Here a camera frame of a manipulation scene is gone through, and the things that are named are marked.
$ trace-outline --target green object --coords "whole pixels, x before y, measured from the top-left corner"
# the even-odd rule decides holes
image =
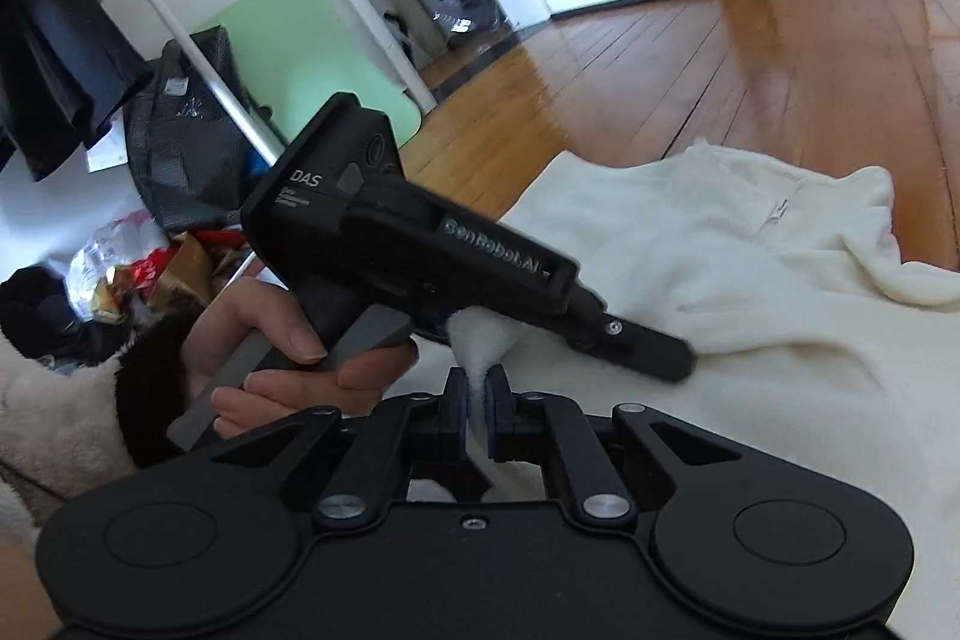
[[[240,0],[200,30],[222,25],[244,86],[269,106],[289,143],[335,92],[353,92],[390,118],[397,145],[421,126],[421,113],[362,52],[330,0]]]

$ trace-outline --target black sleeve cuff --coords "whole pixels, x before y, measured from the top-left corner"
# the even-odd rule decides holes
[[[117,420],[127,451],[140,469],[181,454],[166,431],[186,407],[181,345],[199,316],[199,308],[168,314],[120,357]]]

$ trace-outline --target white garment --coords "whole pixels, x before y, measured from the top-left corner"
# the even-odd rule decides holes
[[[629,170],[562,153],[503,223],[576,258],[610,313],[687,339],[696,372],[661,383],[479,310],[451,319],[454,352],[474,383],[502,362],[516,391],[601,415],[642,402],[872,492],[916,548],[891,628],[956,640],[960,274],[901,264],[892,204],[877,167],[835,180],[709,145]],[[439,390],[450,363],[424,347],[395,392]]]

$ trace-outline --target silver screw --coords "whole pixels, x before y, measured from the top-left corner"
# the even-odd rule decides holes
[[[317,509],[320,515],[325,515],[334,521],[345,521],[347,518],[363,515],[367,509],[367,503],[353,494],[332,494],[323,497]]]
[[[584,512],[603,520],[621,518],[630,512],[630,501],[619,494],[594,494],[584,499]]]

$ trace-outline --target black mesh bag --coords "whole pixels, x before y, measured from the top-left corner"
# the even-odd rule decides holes
[[[193,40],[250,109],[227,30]],[[175,41],[155,62],[150,86],[128,105],[124,125],[133,182],[165,231],[238,223],[253,148]]]

